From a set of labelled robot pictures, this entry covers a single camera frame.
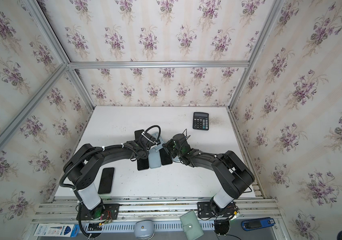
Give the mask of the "black phone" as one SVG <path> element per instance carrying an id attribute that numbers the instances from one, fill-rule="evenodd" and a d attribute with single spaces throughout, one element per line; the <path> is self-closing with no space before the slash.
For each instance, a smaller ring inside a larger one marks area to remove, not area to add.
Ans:
<path id="1" fill-rule="evenodd" d="M 98 188 L 98 194 L 110 194 L 112 191 L 115 168 L 104 168 Z"/>

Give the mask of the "light blue phone case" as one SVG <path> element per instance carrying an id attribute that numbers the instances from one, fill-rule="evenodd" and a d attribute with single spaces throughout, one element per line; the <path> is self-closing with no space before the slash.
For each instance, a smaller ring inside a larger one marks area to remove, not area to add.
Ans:
<path id="1" fill-rule="evenodd" d="M 157 169 L 162 166 L 159 150 L 150 150 L 148 155 L 150 169 Z"/>

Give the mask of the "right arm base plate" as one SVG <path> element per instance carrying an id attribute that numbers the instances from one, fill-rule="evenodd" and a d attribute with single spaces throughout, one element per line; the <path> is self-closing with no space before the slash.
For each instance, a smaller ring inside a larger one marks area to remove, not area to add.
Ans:
<path id="1" fill-rule="evenodd" d="M 198 202 L 197 209 L 197 216 L 201 219 L 232 218 L 239 212 L 239 208 L 235 205 L 234 202 L 229 203 L 223 209 L 216 207 L 214 203 L 211 202 Z"/>

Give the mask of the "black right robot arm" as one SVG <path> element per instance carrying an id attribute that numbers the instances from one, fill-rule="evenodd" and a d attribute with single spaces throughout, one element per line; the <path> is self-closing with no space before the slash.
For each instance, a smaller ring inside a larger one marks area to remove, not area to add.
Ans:
<path id="1" fill-rule="evenodd" d="M 255 176 L 245 163 L 233 151 L 224 154 L 206 153 L 191 148 L 188 137 L 177 134 L 162 145 L 172 159 L 192 168 L 211 170 L 218 178 L 221 189 L 210 200 L 210 208 L 214 216 L 224 214 L 225 209 L 243 193 L 251 192 Z"/>

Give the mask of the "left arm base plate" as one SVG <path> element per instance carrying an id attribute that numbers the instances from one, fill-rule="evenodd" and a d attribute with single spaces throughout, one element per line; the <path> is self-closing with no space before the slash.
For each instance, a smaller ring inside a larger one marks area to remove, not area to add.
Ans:
<path id="1" fill-rule="evenodd" d="M 81 204 L 76 220 L 116 220 L 119 207 L 120 204 L 104 204 L 104 206 L 98 205 L 96 209 L 89 210 L 84 204 Z"/>

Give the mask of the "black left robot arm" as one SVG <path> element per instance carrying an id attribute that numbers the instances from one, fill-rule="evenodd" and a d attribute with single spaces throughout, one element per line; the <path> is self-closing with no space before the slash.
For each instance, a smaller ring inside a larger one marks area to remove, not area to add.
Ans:
<path id="1" fill-rule="evenodd" d="M 63 167 L 59 186 L 71 189 L 80 204 L 89 211 L 102 208 L 102 199 L 94 184 L 99 169 L 103 165 L 119 160 L 147 159 L 149 151 L 160 143 L 159 136 L 154 137 L 149 133 L 154 128 L 161 133 L 160 126 L 153 125 L 142 131 L 133 141 L 106 147 L 83 145 Z"/>

